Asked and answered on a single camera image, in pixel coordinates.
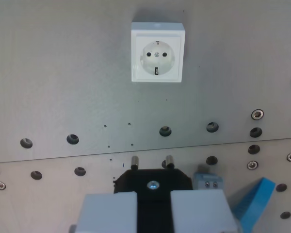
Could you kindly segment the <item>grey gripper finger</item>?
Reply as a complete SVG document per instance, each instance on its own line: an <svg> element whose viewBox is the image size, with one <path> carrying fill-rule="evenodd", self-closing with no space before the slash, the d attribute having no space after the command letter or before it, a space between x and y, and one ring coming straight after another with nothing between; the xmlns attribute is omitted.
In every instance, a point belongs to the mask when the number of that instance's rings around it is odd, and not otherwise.
<svg viewBox="0 0 291 233"><path fill-rule="evenodd" d="M221 189L172 191L171 207L176 233L238 232Z"/></svg>
<svg viewBox="0 0 291 233"><path fill-rule="evenodd" d="M88 194L70 233L136 233L137 193Z"/></svg>

